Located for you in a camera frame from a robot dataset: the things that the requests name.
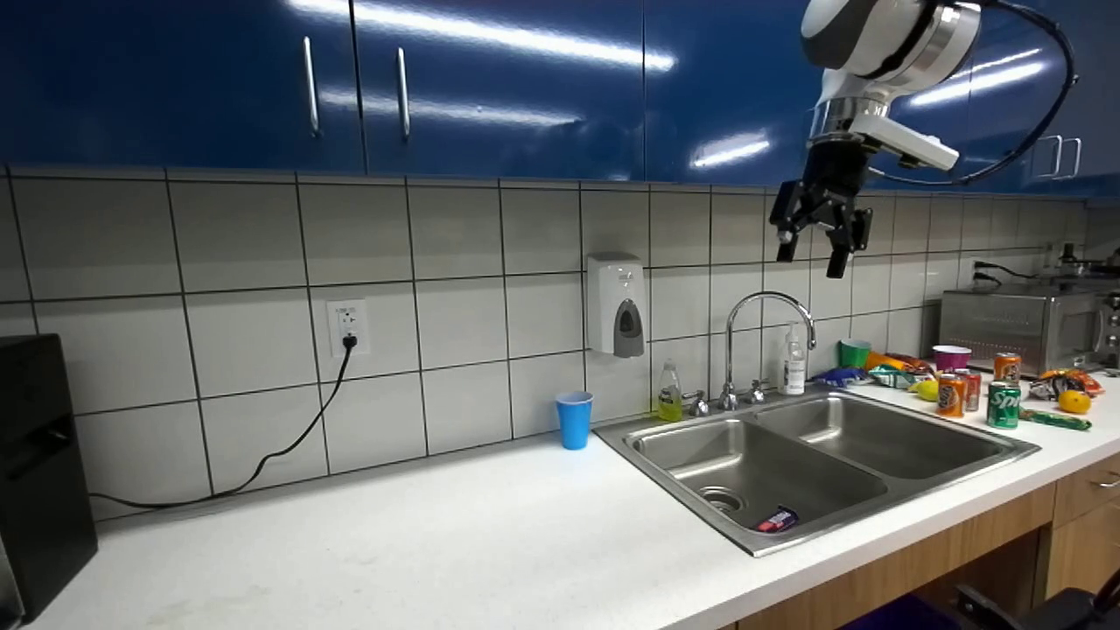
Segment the white wall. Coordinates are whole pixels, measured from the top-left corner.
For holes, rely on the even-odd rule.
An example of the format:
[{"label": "white wall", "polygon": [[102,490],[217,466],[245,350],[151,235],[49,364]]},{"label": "white wall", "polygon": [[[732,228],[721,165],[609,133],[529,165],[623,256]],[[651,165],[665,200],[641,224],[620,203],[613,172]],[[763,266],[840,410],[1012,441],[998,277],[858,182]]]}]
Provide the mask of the white wall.
[{"label": "white wall", "polygon": [[[826,238],[774,263],[770,196],[749,189],[382,182],[193,172],[7,172],[0,333],[60,333],[95,490],[186,501],[228,490],[329,396],[326,301],[364,301],[326,424],[256,487],[501,445],[550,431],[550,399],[595,420],[644,413],[658,368],[686,392],[725,375],[746,291],[802,298],[833,340],[924,354],[942,291],[973,259],[1043,263],[1085,214],[1050,200],[868,196],[872,252],[826,280]],[[585,354],[581,266],[634,252],[651,277],[651,354]],[[739,322],[739,385],[774,371],[791,312]]]}]

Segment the stainless steel sink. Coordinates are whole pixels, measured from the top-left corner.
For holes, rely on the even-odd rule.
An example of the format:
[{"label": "stainless steel sink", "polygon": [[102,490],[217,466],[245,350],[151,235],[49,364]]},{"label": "stainless steel sink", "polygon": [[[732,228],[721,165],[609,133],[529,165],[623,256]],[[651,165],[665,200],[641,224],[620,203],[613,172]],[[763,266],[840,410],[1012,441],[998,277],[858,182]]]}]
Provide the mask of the stainless steel sink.
[{"label": "stainless steel sink", "polygon": [[[630,424],[602,438],[749,553],[781,550],[1036,452],[1005,434],[851,396],[802,396],[683,424]],[[760,532],[781,511],[795,511],[798,525]]]}]

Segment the electrical outlet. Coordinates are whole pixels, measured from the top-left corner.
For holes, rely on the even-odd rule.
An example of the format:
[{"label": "electrical outlet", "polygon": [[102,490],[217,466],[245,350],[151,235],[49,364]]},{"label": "electrical outlet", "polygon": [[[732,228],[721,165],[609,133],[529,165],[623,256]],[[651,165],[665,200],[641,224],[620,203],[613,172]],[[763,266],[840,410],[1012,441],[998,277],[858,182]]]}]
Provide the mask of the electrical outlet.
[{"label": "electrical outlet", "polygon": [[354,336],[357,347],[350,357],[371,357],[371,319],[364,312],[364,301],[329,301],[329,357],[347,357],[343,340]]}]

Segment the blue cup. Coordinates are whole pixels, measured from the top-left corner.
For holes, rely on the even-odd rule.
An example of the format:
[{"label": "blue cup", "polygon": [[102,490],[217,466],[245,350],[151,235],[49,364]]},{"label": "blue cup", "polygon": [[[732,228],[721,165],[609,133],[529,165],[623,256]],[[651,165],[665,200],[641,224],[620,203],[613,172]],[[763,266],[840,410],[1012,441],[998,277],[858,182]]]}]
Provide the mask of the blue cup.
[{"label": "blue cup", "polygon": [[557,424],[560,424],[560,445],[567,452],[581,452],[592,438],[592,396],[588,392],[557,396]]}]

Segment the sink faucet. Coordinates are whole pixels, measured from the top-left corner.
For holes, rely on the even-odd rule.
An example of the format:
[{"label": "sink faucet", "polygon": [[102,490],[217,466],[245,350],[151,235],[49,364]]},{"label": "sink faucet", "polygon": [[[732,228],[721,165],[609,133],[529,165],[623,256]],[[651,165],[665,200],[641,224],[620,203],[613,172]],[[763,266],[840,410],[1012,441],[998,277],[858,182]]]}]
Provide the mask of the sink faucet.
[{"label": "sink faucet", "polygon": [[784,291],[753,291],[753,294],[746,294],[742,301],[735,301],[735,308],[732,308],[732,315],[728,315],[728,371],[725,371],[725,392],[721,392],[721,406],[725,406],[725,410],[735,410],[735,406],[739,406],[739,396],[735,396],[735,389],[732,389],[735,319],[739,319],[742,305],[746,305],[746,301],[753,301],[753,298],[777,298],[777,301],[788,301],[788,305],[802,315],[802,322],[805,322],[805,350],[812,350],[812,347],[816,347],[816,322],[812,322],[812,312],[809,312],[809,308],[802,308],[802,301],[795,301],[791,294],[784,294]]}]

